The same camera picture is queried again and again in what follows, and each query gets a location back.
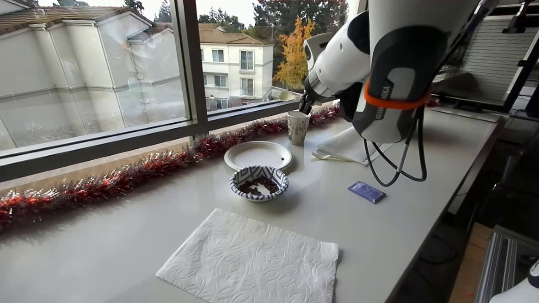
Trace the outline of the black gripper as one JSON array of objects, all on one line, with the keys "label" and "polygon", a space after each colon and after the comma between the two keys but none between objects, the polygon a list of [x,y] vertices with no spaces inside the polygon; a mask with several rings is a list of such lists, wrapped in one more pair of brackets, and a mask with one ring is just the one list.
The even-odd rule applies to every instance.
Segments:
[{"label": "black gripper", "polygon": [[310,93],[303,93],[298,104],[298,111],[303,114],[308,114],[311,111],[313,103],[315,103],[313,96]]}]

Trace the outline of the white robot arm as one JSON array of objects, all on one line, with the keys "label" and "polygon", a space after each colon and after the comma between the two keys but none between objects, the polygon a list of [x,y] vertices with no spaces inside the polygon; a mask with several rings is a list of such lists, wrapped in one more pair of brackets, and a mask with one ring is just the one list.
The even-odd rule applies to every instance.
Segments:
[{"label": "white robot arm", "polygon": [[486,12],[480,0],[369,0],[337,32],[303,42],[308,74],[300,111],[337,98],[362,138],[404,140],[434,74]]}]

